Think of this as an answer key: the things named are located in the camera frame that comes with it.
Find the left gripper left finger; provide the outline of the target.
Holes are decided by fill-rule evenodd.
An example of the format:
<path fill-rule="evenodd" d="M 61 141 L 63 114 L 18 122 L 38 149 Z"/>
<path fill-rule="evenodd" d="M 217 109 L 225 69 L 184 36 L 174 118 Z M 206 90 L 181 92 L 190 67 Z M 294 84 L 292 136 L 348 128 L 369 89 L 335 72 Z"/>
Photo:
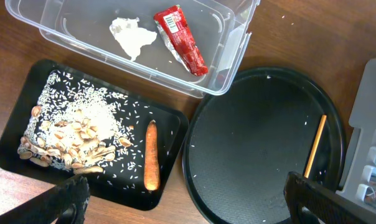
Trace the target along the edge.
<path fill-rule="evenodd" d="M 87 178 L 75 175 L 0 215 L 0 224 L 83 223 L 89 199 Z"/>

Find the orange carrot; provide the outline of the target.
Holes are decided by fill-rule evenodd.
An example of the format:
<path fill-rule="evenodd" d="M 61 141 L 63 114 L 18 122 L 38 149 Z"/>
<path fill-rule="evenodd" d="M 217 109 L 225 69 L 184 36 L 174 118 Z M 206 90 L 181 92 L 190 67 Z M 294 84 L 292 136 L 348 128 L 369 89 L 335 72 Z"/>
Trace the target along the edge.
<path fill-rule="evenodd" d="M 161 181 L 155 120 L 150 121 L 147 127 L 144 158 L 144 186 L 149 191 L 157 190 Z"/>

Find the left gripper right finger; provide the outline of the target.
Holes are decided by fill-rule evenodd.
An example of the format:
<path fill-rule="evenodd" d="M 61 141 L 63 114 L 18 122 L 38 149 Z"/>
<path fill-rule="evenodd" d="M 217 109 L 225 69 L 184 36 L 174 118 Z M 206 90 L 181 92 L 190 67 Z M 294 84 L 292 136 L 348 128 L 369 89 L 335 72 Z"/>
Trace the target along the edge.
<path fill-rule="evenodd" d="M 376 224 L 376 214 L 297 172 L 288 173 L 284 197 L 293 223 Z"/>

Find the red sauce packet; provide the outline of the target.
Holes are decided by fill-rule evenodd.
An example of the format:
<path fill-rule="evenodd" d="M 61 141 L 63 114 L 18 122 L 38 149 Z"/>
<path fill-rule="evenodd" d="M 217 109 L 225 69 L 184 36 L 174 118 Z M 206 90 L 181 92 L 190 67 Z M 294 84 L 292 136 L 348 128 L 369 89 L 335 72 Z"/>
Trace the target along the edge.
<path fill-rule="evenodd" d="M 197 47 L 180 5 L 158 12 L 153 17 L 159 33 L 174 58 L 191 74 L 201 77 L 209 72 Z"/>

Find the white tissue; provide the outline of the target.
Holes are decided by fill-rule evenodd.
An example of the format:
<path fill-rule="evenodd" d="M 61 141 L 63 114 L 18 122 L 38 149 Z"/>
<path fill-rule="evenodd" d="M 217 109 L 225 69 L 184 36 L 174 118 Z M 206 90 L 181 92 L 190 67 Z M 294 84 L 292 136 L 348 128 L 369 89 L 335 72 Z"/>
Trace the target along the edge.
<path fill-rule="evenodd" d="M 125 53 L 135 61 L 141 54 L 141 47 L 151 45 L 157 37 L 157 33 L 138 25 L 139 18 L 128 19 L 118 17 L 110 25 L 110 32 L 120 44 Z"/>

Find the wooden chopstick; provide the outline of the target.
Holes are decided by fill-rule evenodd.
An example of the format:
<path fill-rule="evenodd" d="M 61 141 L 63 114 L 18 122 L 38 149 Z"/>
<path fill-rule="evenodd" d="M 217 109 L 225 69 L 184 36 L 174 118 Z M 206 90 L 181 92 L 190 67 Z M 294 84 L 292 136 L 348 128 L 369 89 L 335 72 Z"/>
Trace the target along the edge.
<path fill-rule="evenodd" d="M 311 148 L 311 152 L 310 152 L 309 159 L 308 159 L 308 162 L 307 162 L 307 165 L 306 165 L 306 169 L 304 171 L 304 177 L 305 178 L 308 178 L 309 175 L 310 175 L 310 172 L 311 172 L 311 169 L 312 169 L 312 166 L 313 166 L 313 162 L 314 162 L 314 158 L 315 158 L 315 155 L 316 155 L 316 152 L 317 152 L 317 148 L 318 148 L 321 136 L 322 136 L 322 132 L 323 132 L 325 123 L 326 123 L 326 119 L 327 119 L 327 116 L 325 114 L 321 116 L 321 120 L 320 120 L 318 129 L 317 129 L 316 136 L 314 138 L 313 146 Z"/>

